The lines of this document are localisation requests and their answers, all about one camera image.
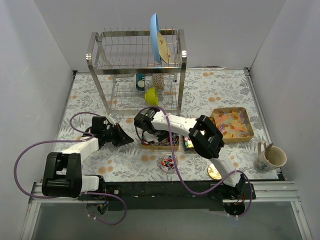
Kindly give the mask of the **gold tin with lollipops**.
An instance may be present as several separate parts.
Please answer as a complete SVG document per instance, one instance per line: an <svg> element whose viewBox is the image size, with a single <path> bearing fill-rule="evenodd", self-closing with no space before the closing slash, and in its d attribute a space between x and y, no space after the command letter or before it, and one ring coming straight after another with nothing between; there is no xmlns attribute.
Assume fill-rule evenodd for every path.
<svg viewBox="0 0 320 240"><path fill-rule="evenodd" d="M155 137L154 138L149 138L150 141L147 141L145 138L144 133L141 135L141 139L143 142L141 143L141 146L143 149L146 150L171 150L171 143L170 143L170 138L167 137L163 139L162 141L158 141ZM172 134L172 145L173 149L177 151L179 149L179 141L180 141L180 136L176 133Z"/></svg>

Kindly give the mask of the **clear plastic jar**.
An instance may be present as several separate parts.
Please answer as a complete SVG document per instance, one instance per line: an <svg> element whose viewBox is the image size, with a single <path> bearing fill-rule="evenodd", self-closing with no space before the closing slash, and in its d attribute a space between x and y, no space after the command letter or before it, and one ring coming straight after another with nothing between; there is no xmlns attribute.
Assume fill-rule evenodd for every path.
<svg viewBox="0 0 320 240"><path fill-rule="evenodd" d="M176 167L172 154L165 154L160 161L160 168L167 174L174 174Z"/></svg>

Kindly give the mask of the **black tin with star candies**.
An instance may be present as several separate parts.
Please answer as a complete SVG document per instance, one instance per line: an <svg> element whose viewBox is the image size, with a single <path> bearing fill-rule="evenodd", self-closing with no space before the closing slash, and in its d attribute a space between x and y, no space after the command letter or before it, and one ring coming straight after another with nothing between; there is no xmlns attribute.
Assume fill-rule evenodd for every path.
<svg viewBox="0 0 320 240"><path fill-rule="evenodd" d="M183 140L183 148L185 152L195 151L194 145L188 137L184 136L182 140Z"/></svg>

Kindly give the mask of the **gold jar lid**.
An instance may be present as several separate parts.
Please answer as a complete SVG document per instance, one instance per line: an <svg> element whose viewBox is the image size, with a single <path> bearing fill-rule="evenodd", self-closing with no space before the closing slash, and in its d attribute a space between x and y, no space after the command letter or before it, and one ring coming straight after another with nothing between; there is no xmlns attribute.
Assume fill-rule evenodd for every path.
<svg viewBox="0 0 320 240"><path fill-rule="evenodd" d="M214 180L221 180L222 179L221 174L219 173L219 171L217 170L217 168L214 166L213 163L211 163L208 166L207 172L208 172L208 175Z"/></svg>

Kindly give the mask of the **gold tin with popsicle candies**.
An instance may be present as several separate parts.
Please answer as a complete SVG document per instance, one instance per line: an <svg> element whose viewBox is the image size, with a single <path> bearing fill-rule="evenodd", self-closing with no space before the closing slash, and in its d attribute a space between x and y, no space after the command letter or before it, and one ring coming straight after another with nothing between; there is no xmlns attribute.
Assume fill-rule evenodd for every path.
<svg viewBox="0 0 320 240"><path fill-rule="evenodd" d="M255 135L244 107L215 108L211 117L225 144L247 143Z"/></svg>

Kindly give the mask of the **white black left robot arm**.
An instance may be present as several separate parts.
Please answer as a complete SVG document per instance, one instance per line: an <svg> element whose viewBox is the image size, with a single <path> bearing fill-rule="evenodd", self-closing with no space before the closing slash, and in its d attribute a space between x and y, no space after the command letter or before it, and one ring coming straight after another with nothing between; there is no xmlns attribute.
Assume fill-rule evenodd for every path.
<svg viewBox="0 0 320 240"><path fill-rule="evenodd" d="M82 162L106 143L121 147L134 141L109 116L93 116L91 127L81 140L63 151L47 155L41 186L43 195L77 198L89 192L95 200L103 199L107 193L104 178L101 175L83 174Z"/></svg>

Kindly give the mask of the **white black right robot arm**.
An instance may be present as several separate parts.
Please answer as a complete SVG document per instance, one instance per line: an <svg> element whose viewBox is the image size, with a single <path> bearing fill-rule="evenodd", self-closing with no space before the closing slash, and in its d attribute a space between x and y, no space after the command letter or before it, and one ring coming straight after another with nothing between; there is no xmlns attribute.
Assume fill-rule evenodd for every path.
<svg viewBox="0 0 320 240"><path fill-rule="evenodd" d="M185 118L182 116L166 113L161 107L145 107L143 113L139 111L134 117L134 126L144 132L156 136L161 132L167 132L169 139L172 134L188 137L201 157L210 160L220 173L222 180L203 192L191 190L184 182L177 166L173 149L173 142L170 141L171 155L175 166L176 174L185 189L192 195L201 196L218 189L217 194L224 199L237 199L245 192L245 184L248 178L237 170L232 161L228 158L224 149L223 134L216 125L205 115L198 118Z"/></svg>

